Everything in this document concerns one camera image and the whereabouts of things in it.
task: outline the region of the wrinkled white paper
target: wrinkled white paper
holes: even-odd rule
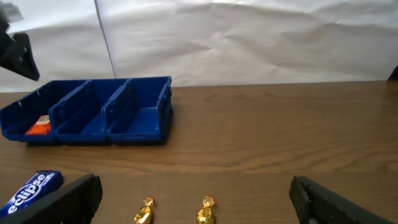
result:
[[[385,80],[395,0],[98,0],[117,77],[174,86]]]
[[[114,78],[94,1],[11,2],[24,19],[10,23],[8,33],[29,35],[40,80],[0,68],[1,92],[32,91],[51,80]]]

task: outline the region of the wooden table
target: wooden table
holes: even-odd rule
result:
[[[398,83],[174,88],[164,146],[26,146],[0,138],[0,202],[41,169],[67,182],[101,177],[93,223],[133,223],[141,200],[155,224],[195,224],[202,198],[218,224],[298,223],[288,191],[306,175],[398,222]],[[25,93],[3,93],[0,106]]]

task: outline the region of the gold wrapped candy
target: gold wrapped candy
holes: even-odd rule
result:
[[[150,224],[154,216],[151,208],[155,204],[155,199],[146,197],[143,202],[145,206],[141,207],[134,217],[136,224]]]
[[[214,224],[215,217],[210,207],[215,203],[213,196],[206,196],[203,199],[203,209],[198,212],[197,224]]]

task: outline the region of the blue plastic storage bin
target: blue plastic storage bin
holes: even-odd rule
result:
[[[22,142],[162,142],[171,77],[52,81],[0,111],[2,134]],[[26,135],[42,115],[50,134]]]

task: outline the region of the orange packet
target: orange packet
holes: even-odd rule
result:
[[[35,124],[25,134],[49,134],[51,130],[50,116],[39,117]]]

